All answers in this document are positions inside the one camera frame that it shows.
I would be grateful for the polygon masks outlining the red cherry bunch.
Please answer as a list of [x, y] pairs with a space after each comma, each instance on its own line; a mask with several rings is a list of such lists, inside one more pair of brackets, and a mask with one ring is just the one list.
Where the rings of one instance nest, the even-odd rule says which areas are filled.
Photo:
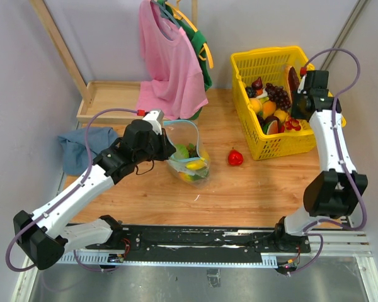
[[286, 120], [284, 121], [284, 128], [286, 132], [291, 132], [291, 131], [301, 131], [302, 126], [299, 120], [288, 116]]

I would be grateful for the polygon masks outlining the green cabbage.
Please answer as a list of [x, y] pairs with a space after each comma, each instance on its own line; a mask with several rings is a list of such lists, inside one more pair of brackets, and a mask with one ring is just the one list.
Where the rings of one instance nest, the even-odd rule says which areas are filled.
[[175, 160], [186, 160], [190, 158], [186, 145], [179, 143], [175, 145], [175, 148], [176, 148], [176, 152], [174, 153]]

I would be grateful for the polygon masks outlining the green longan bunch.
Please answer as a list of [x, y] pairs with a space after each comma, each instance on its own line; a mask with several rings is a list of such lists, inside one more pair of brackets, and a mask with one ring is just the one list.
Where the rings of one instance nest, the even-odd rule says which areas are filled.
[[187, 146], [188, 154], [190, 158], [198, 157], [197, 146], [190, 143]]

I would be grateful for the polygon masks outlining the clear zip top bag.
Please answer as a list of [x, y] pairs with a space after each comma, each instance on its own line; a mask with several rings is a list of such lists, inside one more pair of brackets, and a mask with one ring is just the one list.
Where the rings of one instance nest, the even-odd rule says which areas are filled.
[[190, 120], [171, 120], [163, 123], [169, 142], [176, 152], [167, 161], [171, 173], [195, 187], [206, 185], [210, 178], [211, 159], [200, 132]]

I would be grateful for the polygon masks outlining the green yellow mango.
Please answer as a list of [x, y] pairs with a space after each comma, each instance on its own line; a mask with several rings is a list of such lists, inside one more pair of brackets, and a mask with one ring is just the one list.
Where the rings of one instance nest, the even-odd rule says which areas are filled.
[[179, 178], [182, 181], [185, 181], [186, 183], [189, 183], [189, 184], [194, 184], [194, 183], [202, 180], [202, 178], [200, 176], [196, 175], [196, 174], [195, 175], [189, 175], [189, 174], [184, 173], [184, 172], [179, 172], [178, 175], [179, 175]]

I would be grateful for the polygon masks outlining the yellow banana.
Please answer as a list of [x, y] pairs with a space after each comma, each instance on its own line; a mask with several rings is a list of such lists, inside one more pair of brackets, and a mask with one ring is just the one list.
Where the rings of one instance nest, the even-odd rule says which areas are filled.
[[188, 170], [196, 171], [207, 167], [207, 163], [204, 159], [191, 160], [186, 163], [185, 167]]

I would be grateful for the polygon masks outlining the red bell pepper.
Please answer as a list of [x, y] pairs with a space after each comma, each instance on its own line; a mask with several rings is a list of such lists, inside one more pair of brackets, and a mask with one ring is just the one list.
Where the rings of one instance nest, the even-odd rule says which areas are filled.
[[230, 166], [240, 166], [244, 162], [244, 157], [236, 149], [232, 149], [227, 156], [227, 162]]

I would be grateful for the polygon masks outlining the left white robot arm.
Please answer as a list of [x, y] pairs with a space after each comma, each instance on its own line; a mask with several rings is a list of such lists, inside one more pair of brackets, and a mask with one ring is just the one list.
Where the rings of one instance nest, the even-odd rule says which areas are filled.
[[137, 172], [143, 162], [168, 160], [176, 149], [169, 142], [159, 111], [150, 111], [141, 120], [126, 126], [116, 139], [67, 189], [33, 213], [20, 211], [13, 218], [14, 242], [40, 270], [53, 266], [65, 253], [89, 245], [117, 248], [123, 228], [109, 215], [91, 223], [69, 226], [86, 205], [101, 193]]

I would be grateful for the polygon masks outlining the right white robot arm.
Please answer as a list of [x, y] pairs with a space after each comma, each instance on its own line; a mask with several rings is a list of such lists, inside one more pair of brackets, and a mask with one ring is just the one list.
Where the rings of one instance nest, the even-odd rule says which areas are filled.
[[303, 205], [275, 226], [273, 245], [281, 252], [290, 250], [312, 227], [322, 222], [336, 225], [339, 218], [351, 215], [368, 185], [367, 176], [357, 172], [348, 154], [341, 105], [327, 88], [329, 73], [302, 68], [300, 74], [291, 115], [307, 121], [313, 130], [320, 173], [306, 187]]

